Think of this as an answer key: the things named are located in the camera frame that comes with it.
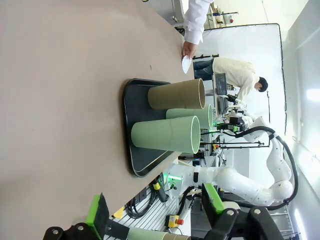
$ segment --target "jeans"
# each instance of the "jeans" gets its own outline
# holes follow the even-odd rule
[[[214,58],[207,61],[196,61],[193,63],[194,78],[203,81],[212,80]]]

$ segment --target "screw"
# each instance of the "screw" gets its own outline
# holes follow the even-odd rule
[[[235,214],[235,212],[232,211],[232,210],[229,210],[229,211],[226,212],[226,214],[228,214],[229,216],[232,216],[233,214]]]

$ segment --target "tray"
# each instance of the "tray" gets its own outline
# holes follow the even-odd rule
[[[148,103],[148,91],[152,87],[170,84],[165,81],[133,78],[123,91],[124,127],[127,158],[135,175],[140,178],[148,175],[173,151],[136,147],[131,141],[131,129],[137,122],[166,119],[167,110],[153,109]]]

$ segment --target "man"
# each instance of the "man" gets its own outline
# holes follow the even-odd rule
[[[213,0],[189,0],[189,8],[184,15],[184,44],[182,56],[193,58],[197,50],[204,24],[207,20],[207,12]]]
[[[208,61],[194,62],[193,70],[194,77],[204,81],[212,80],[214,73],[225,73],[226,82],[240,88],[237,96],[240,100],[244,100],[253,88],[261,93],[268,88],[267,81],[256,74],[255,66],[246,61],[217,57]]]

